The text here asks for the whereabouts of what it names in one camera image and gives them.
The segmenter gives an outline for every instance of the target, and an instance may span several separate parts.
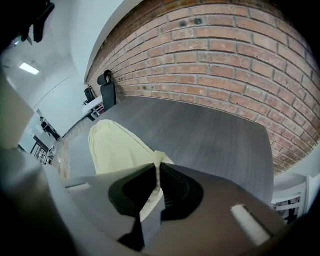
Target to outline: pale yellow fabric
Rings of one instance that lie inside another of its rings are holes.
[[[89,146],[97,175],[156,163],[156,161],[158,165],[161,162],[174,164],[165,153],[154,154],[135,134],[111,120],[101,120],[91,128]]]

